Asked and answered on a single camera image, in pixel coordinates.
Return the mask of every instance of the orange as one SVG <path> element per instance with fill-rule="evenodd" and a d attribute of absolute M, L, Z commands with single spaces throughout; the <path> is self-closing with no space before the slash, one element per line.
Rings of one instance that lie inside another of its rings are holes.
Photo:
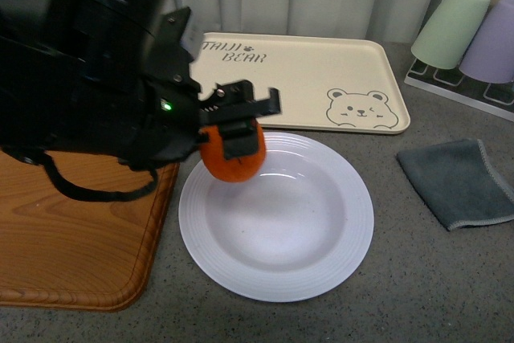
<path fill-rule="evenodd" d="M 223 155 L 223 142 L 218 126 L 205 127 L 202 132 L 209 135 L 209 141 L 200 145 L 200 155 L 206 168 L 215 178 L 224 182 L 244 182 L 257 174 L 266 158 L 264 133 L 259 124 L 257 124 L 259 151 L 250 156 L 231 160 L 226 160 Z"/>

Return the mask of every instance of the bear face drawing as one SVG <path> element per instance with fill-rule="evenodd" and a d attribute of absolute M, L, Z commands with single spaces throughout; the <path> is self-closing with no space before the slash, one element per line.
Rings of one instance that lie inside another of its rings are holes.
<path fill-rule="evenodd" d="M 327 95 L 331 100 L 327 118 L 338 126 L 391 129 L 398 124 L 398 116 L 387 105 L 389 98 L 383 92 L 358 94 L 333 88 Z"/>

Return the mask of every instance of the white plate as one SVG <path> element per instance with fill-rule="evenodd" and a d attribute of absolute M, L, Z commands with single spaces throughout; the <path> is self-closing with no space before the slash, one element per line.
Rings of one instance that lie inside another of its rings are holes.
<path fill-rule="evenodd" d="M 182 238 L 198 266 L 232 292 L 308 299 L 361 264 L 373 235 L 371 198 L 329 147 L 289 133 L 265 137 L 266 161 L 247 182 L 221 182 L 203 162 L 195 166 L 178 208 Z"/>

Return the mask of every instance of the plastic tray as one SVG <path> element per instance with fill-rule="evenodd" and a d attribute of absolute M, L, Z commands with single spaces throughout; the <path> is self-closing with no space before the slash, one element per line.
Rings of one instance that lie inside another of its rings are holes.
<path fill-rule="evenodd" d="M 278 88 L 282 114 L 263 127 L 396 134 L 410 124 L 384 49 L 366 40 L 207 33 L 191 74 L 203 99 L 241 79 L 258 100 Z"/>

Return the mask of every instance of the dark gray towel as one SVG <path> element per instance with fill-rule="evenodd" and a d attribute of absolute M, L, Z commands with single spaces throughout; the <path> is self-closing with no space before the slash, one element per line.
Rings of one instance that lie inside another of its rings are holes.
<path fill-rule="evenodd" d="M 514 219 L 514 189 L 492 167 L 481 140 L 404 150 L 397 157 L 410 183 L 449 231 Z"/>

